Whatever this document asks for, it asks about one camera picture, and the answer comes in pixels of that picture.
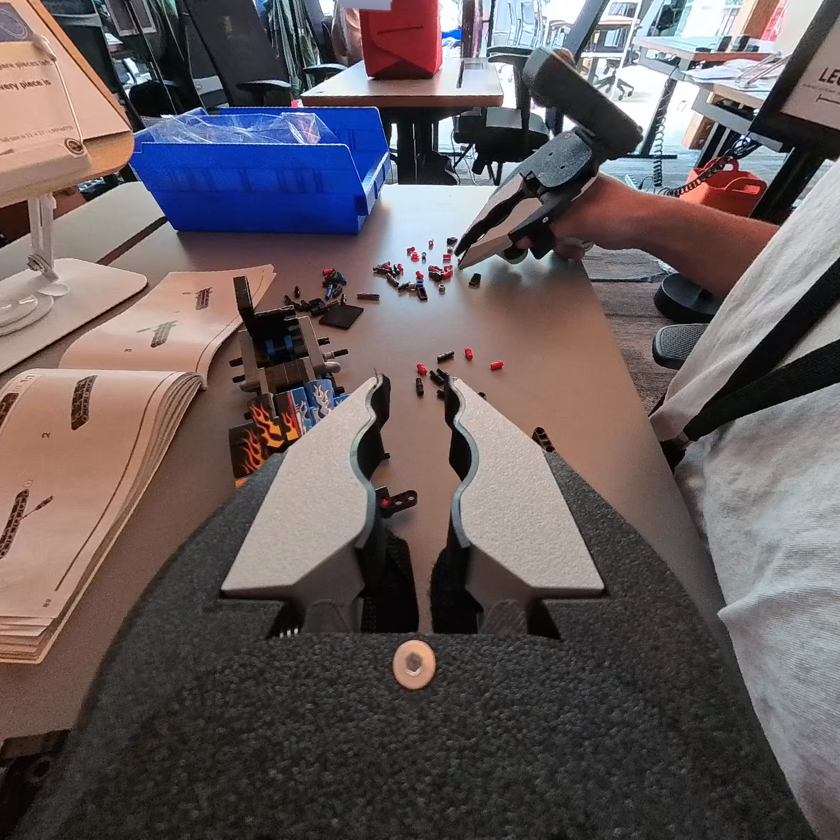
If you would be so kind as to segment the black office chair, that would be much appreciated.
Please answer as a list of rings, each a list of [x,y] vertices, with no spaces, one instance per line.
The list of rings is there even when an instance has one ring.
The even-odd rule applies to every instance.
[[[231,108],[287,108],[285,61],[271,45],[251,1],[184,1]]]
[[[490,63],[512,68],[516,106],[474,108],[453,120],[454,142],[476,153],[472,172],[487,172],[495,186],[501,183],[504,164],[521,163],[550,140],[546,122],[532,112],[531,93],[522,78],[532,52],[532,47],[519,45],[490,47]]]

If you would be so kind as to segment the red bag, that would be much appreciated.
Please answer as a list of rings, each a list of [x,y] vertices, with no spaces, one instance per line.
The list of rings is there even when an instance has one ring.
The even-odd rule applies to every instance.
[[[360,31],[369,78],[428,79],[443,64],[438,1],[393,1],[388,9],[361,9]]]

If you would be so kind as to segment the cluster of black blue lego pins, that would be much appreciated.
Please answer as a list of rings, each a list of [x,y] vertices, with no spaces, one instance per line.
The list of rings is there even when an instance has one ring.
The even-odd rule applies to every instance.
[[[343,273],[335,268],[322,270],[322,295],[307,299],[302,290],[295,287],[292,296],[283,297],[284,305],[292,307],[296,312],[322,317],[339,309],[352,308],[346,296],[347,279]]]

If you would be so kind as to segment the white document stand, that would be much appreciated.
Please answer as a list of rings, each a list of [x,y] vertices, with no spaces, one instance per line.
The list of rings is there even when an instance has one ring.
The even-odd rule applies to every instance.
[[[32,245],[25,269],[1,280],[1,372],[6,372],[148,286],[144,275],[72,258],[56,259],[56,203],[28,199]]]

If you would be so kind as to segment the person's right hand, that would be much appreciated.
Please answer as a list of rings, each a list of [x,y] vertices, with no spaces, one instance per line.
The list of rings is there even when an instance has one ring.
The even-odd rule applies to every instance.
[[[587,245],[592,244],[607,250],[651,253],[663,199],[609,175],[598,175],[552,222],[553,251],[563,258],[582,259]]]

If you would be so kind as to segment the clear plastic bag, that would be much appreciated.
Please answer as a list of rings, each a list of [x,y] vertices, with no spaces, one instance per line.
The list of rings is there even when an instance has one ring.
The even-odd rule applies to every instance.
[[[335,132],[312,112],[221,111],[171,115],[134,135],[135,144],[338,144]]]

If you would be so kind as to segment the open lego instruction booklet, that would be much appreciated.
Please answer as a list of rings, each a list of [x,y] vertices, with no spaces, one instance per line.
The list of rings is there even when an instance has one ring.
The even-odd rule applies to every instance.
[[[1,661],[36,665],[142,498],[270,265],[176,271],[2,390]]]

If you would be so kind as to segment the brown top table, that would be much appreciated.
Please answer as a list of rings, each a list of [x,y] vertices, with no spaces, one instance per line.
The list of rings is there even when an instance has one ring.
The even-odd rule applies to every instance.
[[[434,126],[476,108],[499,107],[503,90],[487,58],[446,58],[430,78],[376,80],[358,63],[301,94],[308,108],[375,108],[396,125],[396,178],[418,183],[417,156],[433,149]]]

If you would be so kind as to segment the partly built lego model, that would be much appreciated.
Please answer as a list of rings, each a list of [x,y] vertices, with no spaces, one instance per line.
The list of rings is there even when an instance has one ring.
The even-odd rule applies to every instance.
[[[241,487],[270,456],[284,453],[304,437],[341,399],[334,376],[346,350],[325,349],[328,338],[315,332],[310,315],[330,313],[343,299],[293,301],[256,310],[248,279],[234,278],[242,325],[237,331],[242,372],[234,378],[248,396],[245,422],[228,430],[234,482]]]

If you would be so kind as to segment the black framed sign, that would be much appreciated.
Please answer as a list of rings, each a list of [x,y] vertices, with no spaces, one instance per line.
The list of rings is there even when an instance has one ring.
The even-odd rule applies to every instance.
[[[788,151],[835,160],[839,154],[839,2],[815,11],[748,136]]]

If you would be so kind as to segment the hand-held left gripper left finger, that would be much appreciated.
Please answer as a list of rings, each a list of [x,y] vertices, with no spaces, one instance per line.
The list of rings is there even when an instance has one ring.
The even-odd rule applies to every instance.
[[[362,594],[385,569],[385,531],[371,477],[385,458],[391,383],[378,374],[284,454],[232,563],[226,597],[334,606],[361,629]]]

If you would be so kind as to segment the black round base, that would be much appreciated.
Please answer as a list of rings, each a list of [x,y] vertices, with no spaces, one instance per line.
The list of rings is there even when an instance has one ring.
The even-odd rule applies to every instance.
[[[653,303],[658,312],[675,323],[709,323],[717,314],[722,298],[715,297],[682,274],[662,279]]]

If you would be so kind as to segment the person's white shirt torso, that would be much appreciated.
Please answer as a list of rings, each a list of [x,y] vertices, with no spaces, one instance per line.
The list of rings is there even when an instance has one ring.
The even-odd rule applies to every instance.
[[[820,838],[838,838],[838,163],[729,292],[651,423],[706,416],[675,479],[707,546],[765,736]]]

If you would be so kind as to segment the person's right forearm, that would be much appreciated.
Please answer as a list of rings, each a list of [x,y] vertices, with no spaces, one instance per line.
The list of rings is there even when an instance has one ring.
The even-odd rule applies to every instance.
[[[751,267],[779,225],[643,193],[638,200],[639,248],[715,298],[725,298]]]

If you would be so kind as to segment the wooden desk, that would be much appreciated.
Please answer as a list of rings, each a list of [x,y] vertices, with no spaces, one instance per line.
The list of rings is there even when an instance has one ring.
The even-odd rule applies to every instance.
[[[735,50],[728,43],[730,38],[678,38],[673,36],[641,36],[633,39],[632,47],[637,51],[637,64],[653,70],[665,78],[659,94],[653,117],[643,140],[630,155],[631,158],[651,161],[655,157],[655,145],[662,139],[661,130],[677,83],[684,80],[688,70],[718,66],[728,60],[763,60],[774,53],[770,42],[757,40],[750,45],[749,36],[736,37],[736,43],[743,41],[743,49]]]

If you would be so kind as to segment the propped paper booklet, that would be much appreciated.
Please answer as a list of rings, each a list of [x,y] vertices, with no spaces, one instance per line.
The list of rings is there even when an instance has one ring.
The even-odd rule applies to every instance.
[[[125,112],[41,2],[1,3],[1,206],[122,169]]]

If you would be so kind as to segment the blue plastic bin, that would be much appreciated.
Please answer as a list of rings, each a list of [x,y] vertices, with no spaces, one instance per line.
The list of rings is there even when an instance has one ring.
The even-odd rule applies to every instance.
[[[179,232],[358,234],[390,168],[378,111],[221,111],[293,109],[319,116],[339,143],[136,145],[133,136],[130,164]]]

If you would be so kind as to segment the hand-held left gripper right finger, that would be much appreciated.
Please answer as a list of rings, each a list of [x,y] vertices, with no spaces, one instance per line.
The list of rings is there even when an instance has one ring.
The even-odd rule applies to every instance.
[[[475,634],[500,603],[596,599],[605,584],[550,454],[458,377],[444,385],[458,478],[444,547],[444,632]]]

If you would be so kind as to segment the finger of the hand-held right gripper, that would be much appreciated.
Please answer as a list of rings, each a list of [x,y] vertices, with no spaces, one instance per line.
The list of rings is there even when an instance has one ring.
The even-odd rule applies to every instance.
[[[550,208],[537,197],[490,196],[457,243],[458,268],[466,270],[492,256],[517,264],[527,255],[542,259],[550,241],[541,239]]]
[[[511,178],[492,193],[461,235],[457,255],[500,255],[514,245],[510,232],[542,209],[536,196],[526,194],[524,179]]]

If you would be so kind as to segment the cluster of red black lego pins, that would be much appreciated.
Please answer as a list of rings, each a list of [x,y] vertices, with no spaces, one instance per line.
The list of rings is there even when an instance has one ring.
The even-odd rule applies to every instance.
[[[403,261],[383,260],[374,264],[370,273],[397,294],[422,302],[453,297],[455,290],[461,287],[477,291],[482,288],[483,277],[478,272],[468,275],[460,272],[456,245],[456,237],[447,237],[446,240],[430,238],[425,250],[409,245]]]
[[[462,350],[438,353],[435,356],[434,364],[416,363],[416,375],[421,378],[425,377],[432,382],[437,389],[437,395],[443,398],[445,384],[457,374],[453,365],[461,362],[467,364],[468,367],[476,367],[478,370],[486,369],[490,372],[501,371],[505,366],[503,360],[485,359],[476,356],[476,353],[470,347],[465,347]]]

